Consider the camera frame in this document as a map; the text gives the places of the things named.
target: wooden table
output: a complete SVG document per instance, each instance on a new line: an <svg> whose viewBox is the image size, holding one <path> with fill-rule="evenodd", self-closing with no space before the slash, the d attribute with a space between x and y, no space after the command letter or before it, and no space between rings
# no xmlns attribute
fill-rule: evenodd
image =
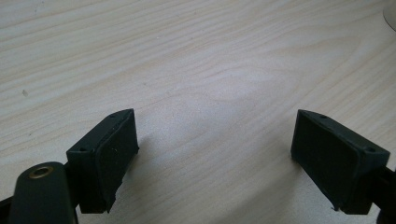
<svg viewBox="0 0 396 224"><path fill-rule="evenodd" d="M89 223L375 223L334 212L290 159L297 109L388 149L396 33L385 2L0 2L0 196L106 115L140 153Z"/></svg>

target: light wood surface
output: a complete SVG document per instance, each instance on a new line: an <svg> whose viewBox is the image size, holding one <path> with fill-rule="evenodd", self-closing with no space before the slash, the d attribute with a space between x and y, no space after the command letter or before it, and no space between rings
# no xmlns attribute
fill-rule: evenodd
<svg viewBox="0 0 396 224"><path fill-rule="evenodd" d="M396 33L385 2L0 2L0 198L106 115L140 154L90 223L375 223L334 212L290 159L297 109L389 150Z"/></svg>

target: tabletop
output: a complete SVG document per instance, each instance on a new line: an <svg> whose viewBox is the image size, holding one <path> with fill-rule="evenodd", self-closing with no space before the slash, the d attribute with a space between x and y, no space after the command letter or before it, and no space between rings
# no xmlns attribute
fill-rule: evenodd
<svg viewBox="0 0 396 224"><path fill-rule="evenodd" d="M133 108L139 154L91 223L375 223L334 212L290 157L297 110L389 150L386 2L0 2L0 199L18 175Z"/></svg>

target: wood grain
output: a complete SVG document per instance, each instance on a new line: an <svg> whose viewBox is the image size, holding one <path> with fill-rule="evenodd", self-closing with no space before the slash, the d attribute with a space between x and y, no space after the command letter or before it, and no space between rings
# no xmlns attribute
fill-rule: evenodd
<svg viewBox="0 0 396 224"><path fill-rule="evenodd" d="M391 151L396 33L383 1L0 2L0 196L104 116L140 154L110 214L80 223L375 223L290 159L297 109Z"/></svg>

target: round metal insert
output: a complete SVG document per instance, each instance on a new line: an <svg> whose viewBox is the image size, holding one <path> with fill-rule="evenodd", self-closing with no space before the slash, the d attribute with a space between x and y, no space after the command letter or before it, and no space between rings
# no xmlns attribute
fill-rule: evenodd
<svg viewBox="0 0 396 224"><path fill-rule="evenodd" d="M53 171L52 166L37 167L29 174L29 178L38 179L38 178L44 177L46 175L49 175L52 171Z"/></svg>

